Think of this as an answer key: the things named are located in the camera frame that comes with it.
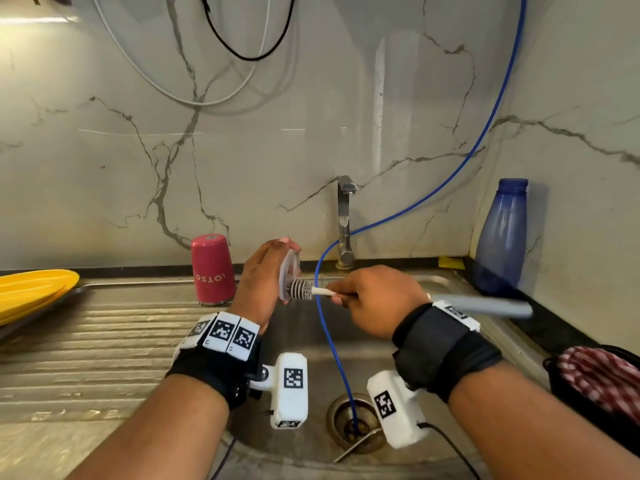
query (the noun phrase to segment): chrome faucet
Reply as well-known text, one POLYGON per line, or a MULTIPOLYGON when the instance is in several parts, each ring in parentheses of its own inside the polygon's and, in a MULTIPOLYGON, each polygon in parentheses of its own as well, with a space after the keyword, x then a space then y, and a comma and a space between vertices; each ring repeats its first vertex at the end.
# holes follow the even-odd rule
POLYGON ((349 195, 357 190, 358 186, 350 177, 338 178, 338 269, 351 269, 355 262, 349 232, 349 195))

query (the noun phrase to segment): blue bottle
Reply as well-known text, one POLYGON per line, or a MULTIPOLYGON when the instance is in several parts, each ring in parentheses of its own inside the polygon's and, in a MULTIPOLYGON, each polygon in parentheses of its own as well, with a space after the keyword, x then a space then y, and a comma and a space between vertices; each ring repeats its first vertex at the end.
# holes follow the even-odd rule
POLYGON ((516 288, 527 242, 526 178, 501 178, 476 250, 476 286, 499 294, 516 288))

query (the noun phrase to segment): checkered towel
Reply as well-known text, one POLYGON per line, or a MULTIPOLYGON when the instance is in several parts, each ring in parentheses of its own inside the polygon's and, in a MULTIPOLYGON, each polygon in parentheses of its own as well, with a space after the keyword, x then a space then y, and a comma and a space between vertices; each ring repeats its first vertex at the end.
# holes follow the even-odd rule
POLYGON ((572 347, 558 358, 560 373, 581 395, 640 426, 640 370, 602 349, 572 347))

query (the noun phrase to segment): clear plastic lid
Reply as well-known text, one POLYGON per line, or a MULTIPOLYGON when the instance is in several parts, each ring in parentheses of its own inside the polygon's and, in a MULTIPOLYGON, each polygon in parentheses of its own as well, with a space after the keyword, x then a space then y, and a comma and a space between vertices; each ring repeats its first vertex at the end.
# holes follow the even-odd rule
POLYGON ((300 255, 290 249, 280 266, 280 299, 291 299, 287 292, 287 285, 300 275, 300 255))

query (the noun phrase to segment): blue hose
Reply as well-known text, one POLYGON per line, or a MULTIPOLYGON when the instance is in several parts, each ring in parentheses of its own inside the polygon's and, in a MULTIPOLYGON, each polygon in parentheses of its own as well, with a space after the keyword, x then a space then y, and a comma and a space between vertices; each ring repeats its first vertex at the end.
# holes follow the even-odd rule
MULTIPOLYGON (((440 185, 438 185, 432 192, 428 193, 425 197, 422 197, 419 201, 411 204, 409 207, 400 210, 399 212, 396 212, 395 214, 389 216, 389 217, 385 217, 384 219, 380 219, 379 221, 374 222, 373 224, 369 224, 363 227, 360 227, 359 229, 356 229, 355 231, 353 231, 351 233, 351 235, 356 235, 359 234, 361 232, 364 232, 366 230, 372 229, 373 227, 377 227, 380 226, 384 223, 387 223, 393 219, 395 219, 396 217, 400 217, 403 214, 406 214, 407 212, 409 212, 412 209, 415 209, 416 207, 418 207, 421 203, 425 202, 427 199, 430 199, 431 197, 433 197, 434 195, 436 195, 436 193, 440 192, 442 190, 442 188, 448 184, 450 181, 453 180, 453 178, 459 174, 460 170, 462 170, 462 167, 464 167, 464 165, 466 165, 468 163, 469 160, 471 160, 471 158, 473 157, 473 155, 476 153, 478 147, 480 146, 480 143, 482 143, 482 140, 484 139, 487 131, 489 131, 489 128, 491 127, 491 123, 493 121, 493 118, 495 117, 495 113, 498 112, 498 108, 500 107, 500 103, 502 102, 502 97, 504 96, 504 92, 507 88, 507 84, 509 83, 509 79, 511 78, 511 72, 513 71, 513 64, 516 60, 516 55, 518 54, 518 48, 520 46, 520 42, 522 39, 522 30, 524 28, 524 19, 525 19, 525 14, 527 12, 527 0, 521 0, 520 1, 520 15, 518 18, 518 28, 516 29, 516 37, 513 40, 513 48, 511 49, 511 58, 509 59, 509 64, 507 65, 507 72, 504 75, 504 80, 502 81, 502 87, 500 87, 500 92, 498 93, 498 97, 495 100, 495 104, 493 105, 493 109, 491 111, 491 114, 489 115, 489 119, 487 120, 486 124, 484 125, 484 128, 482 130, 482 133, 480 133, 480 136, 478 137, 478 139, 476 140, 476 144, 474 145, 473 148, 471 148, 471 151, 468 153, 468 155, 465 157, 464 160, 462 160, 462 163, 460 163, 460 165, 458 165, 458 167, 453 170, 453 173, 446 177, 446 179, 443 181, 443 183, 441 183, 440 185)), ((334 241, 332 242, 332 244, 324 251, 324 253, 322 253, 322 256, 320 256, 320 259, 318 260, 318 264, 316 266, 316 275, 315 275, 315 279, 314 279, 314 284, 315 286, 318 286, 318 274, 320 273, 320 265, 322 264, 322 261, 324 260, 324 258, 326 257, 327 254, 329 254, 329 251, 331 251, 336 245, 338 244, 338 241, 334 241)), ((338 352, 336 352, 335 350, 335 346, 333 345, 333 340, 331 338, 331 334, 329 333, 329 329, 326 327, 326 322, 324 320, 324 313, 322 311, 322 306, 320 303, 320 297, 316 296, 316 303, 318 306, 318 313, 320 314, 320 322, 322 323, 322 327, 324 329, 324 334, 326 335, 326 339, 327 342, 329 342, 329 347, 331 347, 331 352, 333 353, 333 358, 335 359, 335 362, 338 366, 338 370, 340 370, 340 375, 342 376, 342 381, 344 382, 344 387, 345 389, 347 389, 347 395, 349 396, 349 402, 351 404, 351 413, 353 414, 353 423, 354 423, 354 427, 356 432, 359 432, 359 428, 358 428, 358 416, 356 413, 356 403, 353 400, 353 395, 351 393, 351 387, 349 386, 349 382, 347 380, 347 375, 344 373, 344 369, 342 368, 342 363, 340 362, 340 357, 338 357, 338 352)))

